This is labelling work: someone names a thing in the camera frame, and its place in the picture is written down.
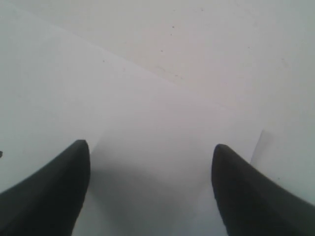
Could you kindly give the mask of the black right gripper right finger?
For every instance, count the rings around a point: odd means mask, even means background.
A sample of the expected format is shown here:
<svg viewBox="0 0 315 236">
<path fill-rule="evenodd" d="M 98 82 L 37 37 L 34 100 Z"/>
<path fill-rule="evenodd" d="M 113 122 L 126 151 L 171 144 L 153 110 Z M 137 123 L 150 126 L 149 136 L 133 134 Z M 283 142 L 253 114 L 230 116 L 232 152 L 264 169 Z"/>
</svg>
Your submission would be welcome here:
<svg viewBox="0 0 315 236">
<path fill-rule="evenodd" d="M 230 236 L 315 234 L 315 207 L 271 181 L 227 145 L 215 147 L 212 187 Z"/>
</svg>

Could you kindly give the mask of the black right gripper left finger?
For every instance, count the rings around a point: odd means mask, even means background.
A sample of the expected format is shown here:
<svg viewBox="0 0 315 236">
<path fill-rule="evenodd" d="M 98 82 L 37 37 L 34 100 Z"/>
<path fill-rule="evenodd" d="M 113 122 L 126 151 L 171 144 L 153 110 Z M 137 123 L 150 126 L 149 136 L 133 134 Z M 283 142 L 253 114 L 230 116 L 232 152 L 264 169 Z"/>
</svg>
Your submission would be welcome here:
<svg viewBox="0 0 315 236">
<path fill-rule="evenodd" d="M 70 236 L 91 177 L 89 146 L 77 140 L 0 195 L 2 236 Z"/>
</svg>

